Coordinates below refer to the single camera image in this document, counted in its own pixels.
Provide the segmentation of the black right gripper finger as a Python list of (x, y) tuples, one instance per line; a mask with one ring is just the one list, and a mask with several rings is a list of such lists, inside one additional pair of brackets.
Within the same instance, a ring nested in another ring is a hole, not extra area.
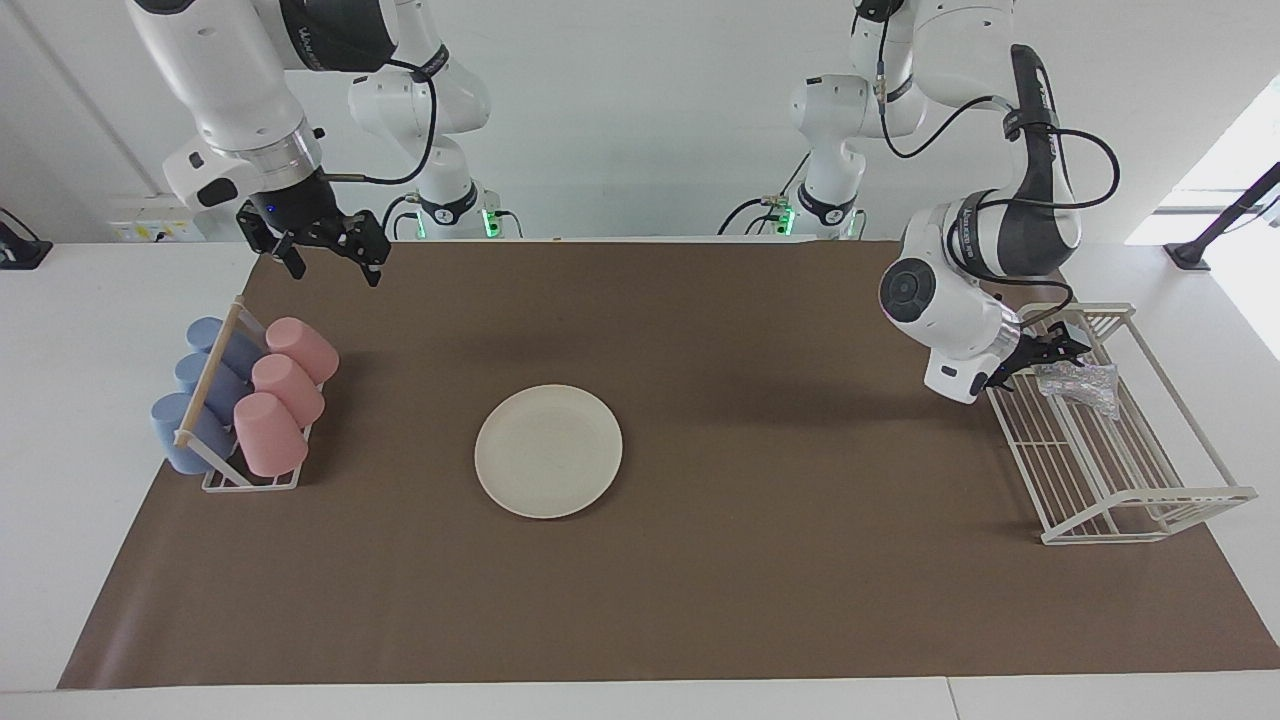
[(293, 246), (291, 236), (288, 233), (284, 236), (274, 234), (253, 204), (244, 202), (241, 206), (237, 213), (237, 225), (253, 252), (280, 263), (296, 281), (305, 277), (305, 260)]
[(325, 217), (311, 223), (308, 246), (325, 249), (357, 264), (374, 288), (380, 284), (381, 269), (390, 255), (390, 241), (379, 219), (369, 210)]

